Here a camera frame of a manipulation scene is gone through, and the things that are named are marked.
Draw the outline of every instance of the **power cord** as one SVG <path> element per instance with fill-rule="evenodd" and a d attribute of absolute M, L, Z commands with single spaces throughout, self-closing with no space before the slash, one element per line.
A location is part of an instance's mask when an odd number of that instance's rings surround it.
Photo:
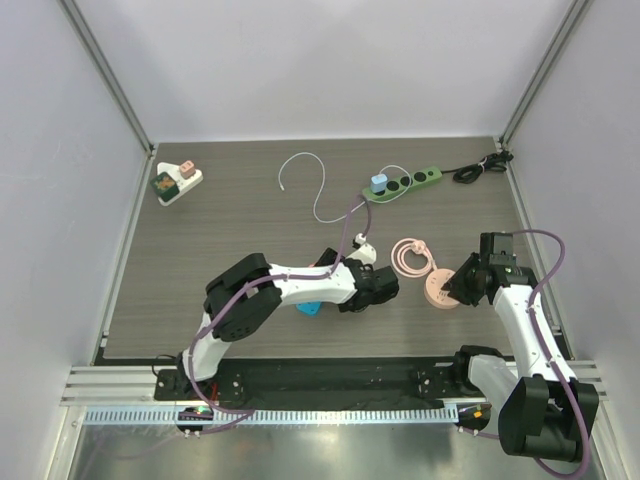
<path fill-rule="evenodd" d="M 513 160 L 513 155 L 504 150 L 499 153 L 487 155 L 478 163 L 453 170 L 443 170 L 442 173 L 453 173 L 453 181 L 469 185 L 475 182 L 484 172 L 504 173 L 507 171 L 507 163 Z"/>
<path fill-rule="evenodd" d="M 158 372 L 156 372 L 156 361 L 159 358 L 169 358 L 169 359 L 173 360 L 174 362 L 176 360 L 176 356 L 175 355 L 168 355 L 168 354 L 165 354 L 165 353 L 161 353 L 160 355 L 156 355 L 155 358 L 151 362 L 151 373 L 153 373 L 153 375 L 156 378 L 158 378 Z"/>
<path fill-rule="evenodd" d="M 320 222 L 320 223 L 336 223 L 336 222 L 339 222 L 340 220 L 344 220 L 344 219 L 347 217 L 347 215 L 346 215 L 346 214 L 345 214 L 345 215 L 342 215 L 341 217 L 334 218 L 333 220 L 323 220 L 323 219 L 321 219 L 320 217 L 318 217 L 318 214 L 317 214 L 317 212 L 316 212 L 316 209 L 317 209 L 317 206 L 318 206 L 318 200 L 320 200 L 320 196 L 322 195 L 322 192 L 323 192 L 323 190 L 324 190 L 324 184 L 325 184 L 325 180 L 326 180 L 327 174 L 326 174 L 326 170 L 325 170 L 325 167 L 324 167 L 324 162 L 322 161 L 322 159 L 321 159 L 320 157 L 318 157 L 318 156 L 317 156 L 316 154 L 314 154 L 314 153 L 310 153 L 310 152 L 300 152 L 300 153 L 296 153 L 295 155 L 293 155 L 293 156 L 289 157 L 289 158 L 288 158 L 288 159 L 287 159 L 287 160 L 282 164 L 282 166 L 280 167 L 280 170 L 278 171 L 278 185 L 280 185 L 280 190 L 282 190 L 282 191 L 284 192 L 284 185 L 282 184 L 282 171 L 284 170 L 284 167 L 286 167 L 286 166 L 288 165 L 288 163 L 289 163 L 291 160 L 293 160 L 294 158 L 297 158 L 297 157 L 300 157 L 300 156 L 303 156 L 303 155 L 307 155 L 307 156 L 309 156 L 309 157 L 313 157 L 313 158 L 315 158 L 315 159 L 320 163 L 320 167 L 322 167 L 322 183 L 320 184 L 320 189 L 318 190 L 318 194 L 316 195 L 316 199 L 313 201 L 313 216 L 314 216 L 314 217 L 315 217 L 315 219 L 316 219 L 318 222 Z M 371 199 L 369 199 L 369 200 L 367 200 L 367 202 L 370 202 L 370 203 L 389 203 L 389 202 L 393 202 L 394 200 L 397 200 L 397 199 L 398 199 L 398 198 L 400 198 L 402 195 L 404 195 L 404 194 L 405 194 L 405 192 L 407 192 L 407 190 L 409 190 L 409 187 L 410 187 L 410 186 L 411 186 L 411 184 L 413 183 L 413 180 L 412 180 L 412 178 L 413 178 L 413 177 L 412 177 L 412 176 L 411 176 L 411 174 L 410 174 L 409 172 L 407 172 L 404 168 L 402 168 L 402 167 L 400 167 L 400 166 L 398 166 L 398 165 L 387 165 L 386 167 L 383 167 L 383 168 L 380 170 L 380 172 L 378 172 L 378 173 L 382 173 L 382 172 L 384 172 L 385 170 L 388 170 L 388 169 L 390 169 L 390 168 L 396 168 L 396 169 L 400 170 L 402 173 L 404 173 L 407 177 L 409 177 L 409 185 L 407 185 L 407 186 L 405 187 L 405 189 L 404 189 L 402 192 L 400 192 L 400 195 L 398 195 L 397 197 L 393 197 L 393 198 L 391 198 L 391 199 L 389 199 L 389 200 L 384 200 L 384 201 L 377 201 L 377 200 L 371 200 Z M 361 202 L 361 203 L 359 203 L 358 205 L 356 205 L 352 210 L 350 210 L 350 212 L 349 212 L 349 213 L 353 213 L 353 212 L 355 212 L 357 209 L 359 209 L 359 208 L 360 208 L 360 207 L 362 207 L 363 205 L 365 205 L 365 202 L 364 202 L 364 201 L 363 201 L 363 202 Z"/>

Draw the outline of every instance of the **dark wood surface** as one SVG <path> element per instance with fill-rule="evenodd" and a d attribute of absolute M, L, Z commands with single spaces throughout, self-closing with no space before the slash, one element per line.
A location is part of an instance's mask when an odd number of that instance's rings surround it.
<path fill-rule="evenodd" d="M 342 223 L 320 224 L 311 211 L 322 178 L 317 161 L 293 160 L 283 174 L 286 191 L 278 187 L 280 165 L 300 151 L 325 162 L 318 214 L 331 219 L 344 214 L 371 175 L 387 164 L 444 170 L 478 161 L 494 144 L 490 138 L 162 144 L 156 161 L 193 160 L 204 181 L 169 207 L 160 206 L 147 189 L 105 357 L 154 357 L 186 348 L 201 321 L 205 285 L 249 253 L 307 266 L 326 247 L 338 247 Z M 369 241 L 378 251 L 378 266 L 389 264 L 396 241 L 416 237 L 427 242 L 438 266 L 455 270 L 477 251 L 481 232 L 519 227 L 504 175 L 487 173 L 472 185 L 445 177 L 434 187 L 373 205 Z M 350 238 L 364 222 L 363 208 L 353 215 Z M 516 252 L 528 263 L 522 238 Z M 462 344 L 510 353 L 505 330 L 486 301 L 478 308 L 438 310 L 425 300 L 423 286 L 424 279 L 401 277 L 396 299 L 357 314 L 340 314 L 333 305 L 324 305 L 313 318 L 293 307 L 280 309 L 228 355 L 446 355 Z"/>

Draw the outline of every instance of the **power strip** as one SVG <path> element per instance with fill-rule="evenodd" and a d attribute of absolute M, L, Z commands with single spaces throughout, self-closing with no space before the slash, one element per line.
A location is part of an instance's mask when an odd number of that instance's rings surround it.
<path fill-rule="evenodd" d="M 158 201 L 163 207 L 168 207 L 180 197 L 184 196 L 189 190 L 202 182 L 203 179 L 201 170 L 196 170 L 196 173 L 189 178 L 182 178 L 182 175 L 180 175 L 180 165 L 174 165 L 172 163 L 159 162 L 156 169 L 158 175 L 168 173 L 178 185 L 179 190 L 178 194 L 167 202 L 158 197 Z"/>
<path fill-rule="evenodd" d="M 216 412 L 213 419 L 179 420 L 185 406 L 89 407 L 84 425 L 224 425 L 237 418 Z M 447 404 L 434 410 L 301 412 L 258 410 L 241 425 L 364 425 L 457 423 L 458 407 Z"/>
<path fill-rule="evenodd" d="M 396 198 L 402 194 L 405 190 L 405 195 L 411 193 L 429 185 L 435 185 L 442 180 L 442 172 L 437 167 L 429 167 L 424 170 L 419 170 L 411 175 L 411 179 L 404 175 L 402 177 L 394 178 L 387 182 L 387 187 L 378 193 L 373 193 L 371 187 L 367 187 L 362 190 L 362 194 L 372 202 L 386 202 Z"/>

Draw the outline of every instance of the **coiled pink cable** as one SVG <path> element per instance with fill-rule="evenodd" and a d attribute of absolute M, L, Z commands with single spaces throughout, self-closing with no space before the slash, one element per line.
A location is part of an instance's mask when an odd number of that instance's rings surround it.
<path fill-rule="evenodd" d="M 424 256 L 427 259 L 427 264 L 420 269 L 415 269 L 407 265 L 405 255 L 409 251 L 416 255 Z M 436 269 L 436 262 L 426 243 L 416 238 L 403 238 L 393 246 L 391 249 L 391 264 L 399 274 L 409 278 L 424 277 L 431 270 Z"/>

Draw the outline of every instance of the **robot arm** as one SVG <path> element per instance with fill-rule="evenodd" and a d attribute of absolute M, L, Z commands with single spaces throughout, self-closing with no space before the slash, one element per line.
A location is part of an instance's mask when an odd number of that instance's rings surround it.
<path fill-rule="evenodd" d="M 444 289 L 465 305 L 477 306 L 480 299 L 487 296 L 507 331 L 518 375 L 511 373 L 499 352 L 466 347 L 456 354 L 461 381 L 483 392 L 498 412 L 498 433 L 505 453 L 580 461 L 582 442 L 575 414 L 547 361 L 547 353 L 569 383 L 589 435 L 599 397 L 593 385 L 578 381 L 562 357 L 539 297 L 533 305 L 536 324 L 532 323 L 528 309 L 535 286 L 533 271 L 516 264 L 511 234 L 481 235 L 480 253 L 472 253 Z"/>
<path fill-rule="evenodd" d="M 398 278 L 391 267 L 375 270 L 375 249 L 361 237 L 358 247 L 343 258 L 334 273 L 322 280 L 282 279 L 265 282 L 237 302 L 198 344 L 193 353 L 195 380 L 208 380 L 218 371 L 220 360 L 231 343 L 253 334 L 278 308 L 307 302 L 328 302 L 338 305 L 340 312 L 359 312 L 369 305 L 385 303 L 398 294 Z M 270 264 L 261 253 L 245 257 L 207 285 L 207 299 L 200 329 L 208 326 L 219 312 L 245 284 L 266 276 L 321 276 L 330 271 L 337 252 L 327 249 L 309 268 L 290 268 Z M 188 386 L 188 350 L 181 354 L 178 370 Z"/>

